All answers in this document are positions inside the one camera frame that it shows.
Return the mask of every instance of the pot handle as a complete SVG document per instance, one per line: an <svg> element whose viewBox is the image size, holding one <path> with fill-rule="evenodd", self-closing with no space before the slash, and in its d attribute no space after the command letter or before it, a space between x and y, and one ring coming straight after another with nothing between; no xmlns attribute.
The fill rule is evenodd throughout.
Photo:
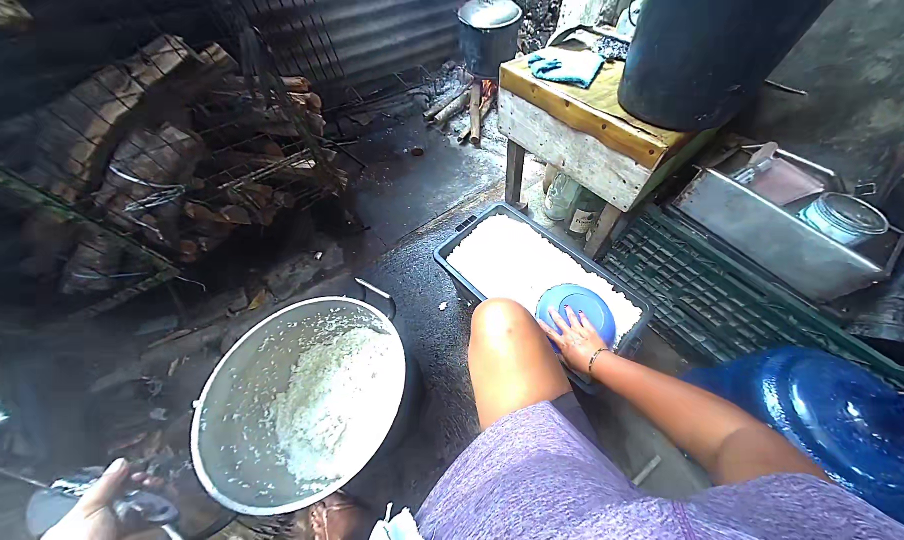
<svg viewBox="0 0 904 540"><path fill-rule="evenodd" d="M398 307L396 307L396 299L393 298L392 295L383 291L379 287L369 283L368 281L366 281L364 279L360 279L359 277L355 278L355 283L362 286L362 298L359 300L364 302L366 300L366 298L369 297L369 291L374 292L375 294L381 296L382 298L385 298L388 301L388 312L386 313L386 318L389 321L396 320L396 314L398 313Z"/></svg>

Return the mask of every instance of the blue cloth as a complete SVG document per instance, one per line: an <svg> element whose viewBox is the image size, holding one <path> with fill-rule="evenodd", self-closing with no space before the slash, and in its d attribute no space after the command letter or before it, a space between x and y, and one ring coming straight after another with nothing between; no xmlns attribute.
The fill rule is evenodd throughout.
<svg viewBox="0 0 904 540"><path fill-rule="evenodd" d="M529 56L531 75L543 81L567 83L587 89L604 60L592 51L545 49Z"/></svg>

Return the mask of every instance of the woman's hand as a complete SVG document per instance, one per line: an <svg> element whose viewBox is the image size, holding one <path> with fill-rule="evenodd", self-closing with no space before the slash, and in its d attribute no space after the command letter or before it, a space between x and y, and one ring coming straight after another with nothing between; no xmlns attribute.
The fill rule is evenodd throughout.
<svg viewBox="0 0 904 540"><path fill-rule="evenodd" d="M549 308L549 316L552 317L561 334L544 321L538 321L538 325L542 327L546 336L552 338L570 368L588 373L592 356L599 349L607 348L609 344L599 337L599 333L589 322L586 313L579 311L577 315L571 307L566 305L565 314L568 315L569 324L566 324L566 320L554 307Z"/></svg>
<svg viewBox="0 0 904 540"><path fill-rule="evenodd" d="M128 461L122 458L113 461L101 478L85 491L78 504L50 528L42 540L116 540L119 520L112 511L112 502L121 495L129 473ZM151 488L163 484L160 478L145 472L135 472L131 479Z"/></svg>

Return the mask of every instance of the large metal pot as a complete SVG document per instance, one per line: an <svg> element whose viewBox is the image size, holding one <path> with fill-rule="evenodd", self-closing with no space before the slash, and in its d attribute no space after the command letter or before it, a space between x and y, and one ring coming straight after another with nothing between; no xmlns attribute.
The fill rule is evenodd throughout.
<svg viewBox="0 0 904 540"><path fill-rule="evenodd" d="M395 316L395 302L382 294ZM392 357L376 374L374 425L364 425L368 436L362 447L348 449L354 456L341 477L318 484L301 482L282 463L284 452L270 407L291 384L300 355L316 344L352 329L370 328L386 335ZM236 512L271 516L304 509L342 488L372 459L387 436L395 439L394 424L403 398L416 394L407 388L418 373L406 365L402 341L390 317L365 303L347 297L304 300L286 307L256 325L218 363L199 398L192 423L192 460L195 473L208 494Z"/></svg>
<svg viewBox="0 0 904 540"><path fill-rule="evenodd" d="M458 10L458 46L465 68L483 79L498 79L499 66L518 52L522 8L512 0L470 0Z"/></svg>

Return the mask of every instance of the woman's arm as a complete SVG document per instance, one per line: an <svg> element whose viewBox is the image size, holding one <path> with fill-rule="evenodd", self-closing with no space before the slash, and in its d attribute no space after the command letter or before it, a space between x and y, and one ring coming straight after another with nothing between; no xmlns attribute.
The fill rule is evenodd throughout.
<svg viewBox="0 0 904 540"><path fill-rule="evenodd" d="M540 325L570 367L589 373L592 356L606 344L585 314L579 313L580 320L568 307L566 313L569 325L557 311L550 311L562 335L549 325ZM698 386L609 351L596 356L591 375L642 411L676 446L697 460L716 485L774 473L806 473L829 479L768 425Z"/></svg>

